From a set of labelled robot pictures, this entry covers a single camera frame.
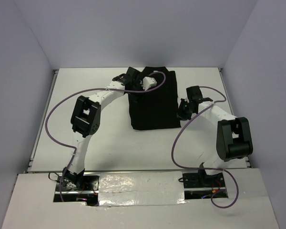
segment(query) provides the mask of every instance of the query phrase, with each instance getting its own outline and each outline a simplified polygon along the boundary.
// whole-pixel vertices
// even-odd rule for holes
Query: white wall
[[[223,66],[257,0],[15,0],[54,68]]]
[[[236,114],[249,118],[251,159],[286,229],[286,0],[257,2],[224,66],[224,81]]]
[[[0,228],[28,165],[53,73],[24,17],[0,0]]]

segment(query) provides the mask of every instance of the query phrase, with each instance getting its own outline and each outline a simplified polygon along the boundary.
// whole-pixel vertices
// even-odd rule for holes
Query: white table
[[[53,203],[55,182],[47,174],[21,174],[16,182],[2,229],[278,229],[269,197],[258,169],[230,170],[238,181],[239,200],[218,209],[209,199],[193,199],[170,206],[88,207],[83,203]],[[225,176],[229,199],[235,186]]]
[[[106,87],[113,77],[127,68],[71,68],[60,69],[47,113],[68,95],[96,87]],[[168,68],[176,72],[178,102],[186,98],[186,88],[194,85],[210,86],[225,94],[217,68]],[[218,93],[202,89],[204,97],[222,99]],[[49,130],[58,140],[71,144],[71,114],[77,96],[62,104],[49,120]],[[231,112],[228,102],[218,104]],[[130,124],[128,98],[123,96],[101,114],[101,125],[92,137],[85,160],[86,171],[169,170],[177,169],[171,161],[171,147],[180,131],[177,129],[135,131]],[[203,117],[197,118],[182,134],[175,148],[176,161],[184,166],[198,167],[216,153],[216,128]],[[51,141],[41,129],[31,171],[61,171],[70,160],[71,150]],[[245,159],[237,160],[231,168],[246,168]]]

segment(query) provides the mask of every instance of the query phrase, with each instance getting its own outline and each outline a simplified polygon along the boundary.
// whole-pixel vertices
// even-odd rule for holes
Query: black cloth
[[[178,94],[175,72],[169,72],[165,67],[145,67],[137,80],[142,80],[154,71],[163,72],[166,81],[155,91],[137,95],[137,100],[133,99],[131,95],[128,96],[131,125],[135,130],[181,127],[177,118]],[[160,73],[151,77],[155,78],[157,85],[163,81],[163,75]]]

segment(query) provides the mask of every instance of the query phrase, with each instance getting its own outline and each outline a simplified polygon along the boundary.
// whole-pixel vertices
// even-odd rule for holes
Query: gray wall
[[[224,66],[237,115],[250,120],[254,154],[286,229],[286,0],[259,0]]]
[[[0,228],[16,175],[28,165],[52,72],[24,17],[0,0]]]
[[[54,68],[223,66],[257,0],[15,0]]]

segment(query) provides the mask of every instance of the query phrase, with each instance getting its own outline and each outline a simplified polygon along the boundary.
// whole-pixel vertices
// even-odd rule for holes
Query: folded black fabric
[[[145,67],[137,80],[141,80],[150,73],[160,71],[166,75],[165,83],[157,90],[142,94],[137,99],[129,95],[129,115],[131,125],[135,130],[155,130],[180,127],[177,118],[178,94],[177,80],[174,71],[165,67]],[[163,75],[152,75],[159,85]]]

